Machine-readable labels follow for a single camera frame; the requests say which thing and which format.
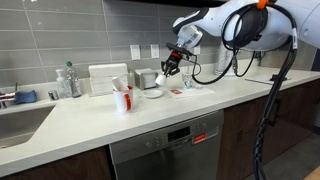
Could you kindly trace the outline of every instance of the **blue sponge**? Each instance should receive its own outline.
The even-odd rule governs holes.
[[[14,98],[16,104],[32,103],[37,101],[37,94],[35,90],[30,92],[18,91],[16,92]]]

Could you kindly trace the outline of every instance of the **electrical outlet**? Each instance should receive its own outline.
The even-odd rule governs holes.
[[[141,59],[139,45],[130,45],[130,50],[131,50],[131,59],[132,60]]]
[[[200,54],[200,45],[193,48],[193,54]]]
[[[151,44],[151,58],[159,58],[159,44]]]

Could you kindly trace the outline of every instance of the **sink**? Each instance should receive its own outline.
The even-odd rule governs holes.
[[[54,106],[0,115],[0,149],[27,142]]]

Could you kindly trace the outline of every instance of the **faucet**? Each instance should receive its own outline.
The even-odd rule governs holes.
[[[1,103],[0,103],[0,109],[5,109],[5,108],[7,108],[6,102],[5,102],[5,101],[1,101]]]
[[[14,92],[2,93],[0,91],[0,109],[7,108],[6,101],[14,100],[14,96],[15,96],[15,93],[17,92],[17,90],[18,90],[18,82],[16,82],[16,84],[15,84],[15,91]]]

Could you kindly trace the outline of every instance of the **dishwasher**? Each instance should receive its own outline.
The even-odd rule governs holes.
[[[214,180],[223,111],[109,145],[116,180]]]

